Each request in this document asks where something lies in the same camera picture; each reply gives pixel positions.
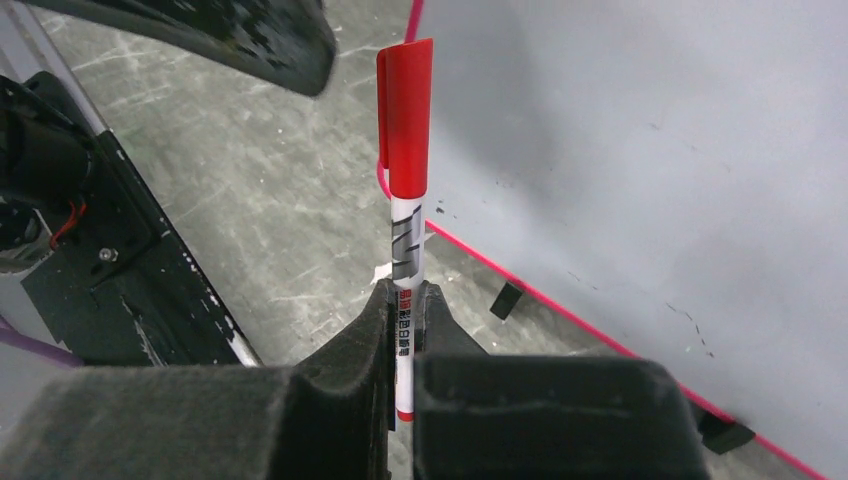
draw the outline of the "red cap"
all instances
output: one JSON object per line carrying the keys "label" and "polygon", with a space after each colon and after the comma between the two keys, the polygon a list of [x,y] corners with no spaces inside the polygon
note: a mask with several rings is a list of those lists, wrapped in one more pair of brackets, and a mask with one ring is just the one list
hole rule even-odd
{"label": "red cap", "polygon": [[432,77],[432,38],[377,53],[380,162],[397,198],[420,198],[427,191]]}

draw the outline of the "white pen barrel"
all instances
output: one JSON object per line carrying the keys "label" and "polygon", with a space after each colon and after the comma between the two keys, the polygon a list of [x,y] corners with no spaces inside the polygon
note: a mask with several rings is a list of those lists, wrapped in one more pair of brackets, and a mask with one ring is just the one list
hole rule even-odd
{"label": "white pen barrel", "polygon": [[415,314],[418,290],[424,281],[423,198],[392,197],[392,281],[397,290],[395,318],[395,407],[398,417],[411,421],[412,358],[415,353]]}

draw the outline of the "black clip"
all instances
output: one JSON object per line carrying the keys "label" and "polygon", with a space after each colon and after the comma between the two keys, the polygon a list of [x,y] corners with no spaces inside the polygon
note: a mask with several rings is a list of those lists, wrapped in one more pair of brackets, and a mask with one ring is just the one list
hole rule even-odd
{"label": "black clip", "polygon": [[523,293],[524,291],[512,282],[506,282],[489,311],[501,320],[506,320],[506,317],[515,308],[515,304],[518,303],[518,299],[521,298]]}

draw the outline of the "screw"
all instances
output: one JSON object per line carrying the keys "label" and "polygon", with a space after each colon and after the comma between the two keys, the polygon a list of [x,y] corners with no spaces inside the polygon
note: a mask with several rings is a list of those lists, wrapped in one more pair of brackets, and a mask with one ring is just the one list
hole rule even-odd
{"label": "screw", "polygon": [[98,258],[102,262],[117,262],[118,261],[118,251],[114,248],[101,248],[100,252],[97,254]]}

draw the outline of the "gray floor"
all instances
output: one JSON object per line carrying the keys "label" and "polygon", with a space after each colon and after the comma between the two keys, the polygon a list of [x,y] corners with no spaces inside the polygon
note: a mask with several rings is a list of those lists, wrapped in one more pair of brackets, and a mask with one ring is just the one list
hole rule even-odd
{"label": "gray floor", "polygon": [[[402,39],[409,2],[325,3],[341,54],[318,101],[151,40],[40,15],[270,364],[297,362],[338,332],[389,261],[388,202],[373,174],[374,56]],[[442,238],[426,247],[428,278],[490,352],[610,353],[530,299],[501,323],[487,311],[502,280]],[[409,432],[392,442],[395,478],[408,478]],[[757,444],[708,460],[717,479],[803,478]]]}

